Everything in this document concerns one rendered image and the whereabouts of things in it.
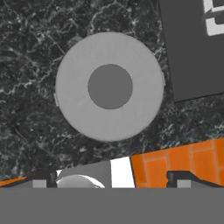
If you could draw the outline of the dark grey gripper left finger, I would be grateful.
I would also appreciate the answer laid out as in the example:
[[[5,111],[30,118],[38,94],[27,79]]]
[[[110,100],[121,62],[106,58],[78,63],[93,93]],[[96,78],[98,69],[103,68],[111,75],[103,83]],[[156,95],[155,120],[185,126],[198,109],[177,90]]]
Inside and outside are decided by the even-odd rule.
[[[7,185],[7,187],[16,188],[55,188],[57,173],[54,172],[40,172],[31,174],[23,180],[19,180]]]

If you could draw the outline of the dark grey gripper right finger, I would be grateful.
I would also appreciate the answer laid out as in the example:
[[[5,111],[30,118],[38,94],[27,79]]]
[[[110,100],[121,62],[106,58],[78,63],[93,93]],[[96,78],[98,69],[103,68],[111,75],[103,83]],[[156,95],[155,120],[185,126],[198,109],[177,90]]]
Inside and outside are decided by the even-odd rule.
[[[222,188],[222,185],[200,179],[190,171],[168,171],[166,177],[168,180],[166,187],[171,188]]]

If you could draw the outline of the grey round blender lid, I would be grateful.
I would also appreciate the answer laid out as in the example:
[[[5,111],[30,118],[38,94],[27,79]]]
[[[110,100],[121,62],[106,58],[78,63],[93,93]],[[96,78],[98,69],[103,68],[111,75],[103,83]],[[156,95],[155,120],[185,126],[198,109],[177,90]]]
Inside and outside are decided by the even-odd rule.
[[[142,42],[120,32],[100,32],[67,52],[55,88],[71,126],[95,140],[114,142],[151,124],[163,100],[164,78]]]

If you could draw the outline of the dark grey flat appliance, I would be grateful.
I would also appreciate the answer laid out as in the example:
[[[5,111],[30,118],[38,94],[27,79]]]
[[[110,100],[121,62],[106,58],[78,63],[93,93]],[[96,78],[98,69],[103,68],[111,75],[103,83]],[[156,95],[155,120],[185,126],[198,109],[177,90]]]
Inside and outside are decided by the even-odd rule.
[[[224,0],[159,0],[175,102],[224,93]]]

